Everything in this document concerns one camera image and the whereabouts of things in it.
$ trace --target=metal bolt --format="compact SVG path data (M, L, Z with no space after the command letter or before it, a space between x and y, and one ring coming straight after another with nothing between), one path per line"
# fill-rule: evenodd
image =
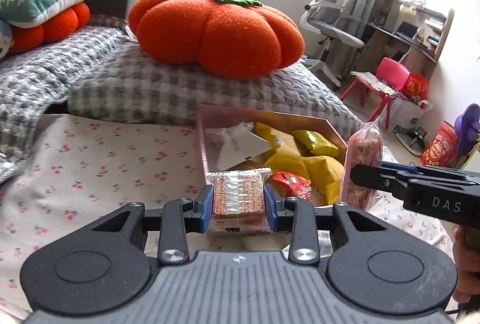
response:
M162 252L162 259L165 262L179 262L185 258L185 254L180 250L165 250Z
M293 257L301 262L308 262L315 259L317 254L310 248L299 248L298 250L295 250Z

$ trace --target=plaid blanket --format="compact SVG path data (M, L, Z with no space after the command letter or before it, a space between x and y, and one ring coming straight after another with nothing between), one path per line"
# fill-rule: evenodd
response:
M71 89L73 115L121 123L194 125L199 103L326 118L344 138L361 121L300 63L251 80L233 80L198 64L159 63L125 42L102 69Z
M48 106L64 102L72 84L101 67L128 31L121 19L92 16L68 38L0 62L0 183L25 165Z

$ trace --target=office chair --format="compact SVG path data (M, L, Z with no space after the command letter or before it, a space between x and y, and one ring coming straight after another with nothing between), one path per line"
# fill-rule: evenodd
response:
M340 87L338 78L341 76L333 73L325 62L330 43L334 39L338 39L342 43L356 49L363 47L361 40L333 26L340 17L353 19L351 16L341 14L344 8L341 4L343 4L344 1L345 0L312 0L311 3L305 5L305 13L300 18L300 27L326 37L322 42L322 48L318 54L318 58L307 59L305 65L312 72L320 69L337 87Z

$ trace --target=white plastic bag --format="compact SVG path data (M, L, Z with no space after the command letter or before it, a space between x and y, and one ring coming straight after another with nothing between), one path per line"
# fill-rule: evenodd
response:
M411 102L405 95L399 94L390 108L390 122L388 128L394 133L401 130L410 130L417 126L421 116L433 105L428 101L420 101L418 104ZM385 126L387 107L380 113L380 123Z

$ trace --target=plush toy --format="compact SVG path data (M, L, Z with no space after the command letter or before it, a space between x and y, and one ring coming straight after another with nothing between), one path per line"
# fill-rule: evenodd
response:
M90 19L90 9L78 3L50 18L42 25L31 28L11 26L13 42L8 54L19 54L39 47L43 42L52 43L68 37L82 28Z
M153 58L198 62L231 78L255 78L285 68L305 47L288 16L258 0L139 0L128 20Z
M12 42L10 25L6 21L0 20L0 59L8 53Z

